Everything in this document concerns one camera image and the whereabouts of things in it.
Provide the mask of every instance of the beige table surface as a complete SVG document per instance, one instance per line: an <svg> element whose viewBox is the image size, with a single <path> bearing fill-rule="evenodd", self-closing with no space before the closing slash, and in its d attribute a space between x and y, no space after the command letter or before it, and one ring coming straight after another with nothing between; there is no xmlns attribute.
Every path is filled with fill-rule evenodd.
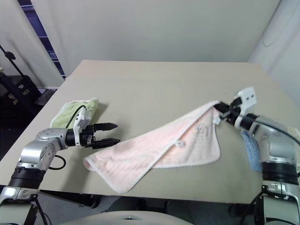
<svg viewBox="0 0 300 225"><path fill-rule="evenodd" d="M0 162L0 184L8 184L23 147L48 128L64 103L97 97L100 107L92 123L119 127L98 131L96 138L126 140L162 126L189 111L219 99L230 103L234 94L254 86L256 114L300 128L300 110L279 85L250 63L116 62L84 60L53 95ZM127 194L211 202L249 203L260 191L262 174L250 170L240 131L229 124L217 127L221 158L210 165L153 169ZM96 150L70 147L58 154L67 160L59 171L48 170L41 189L118 195L83 158ZM53 161L52 166L60 165Z"/></svg>

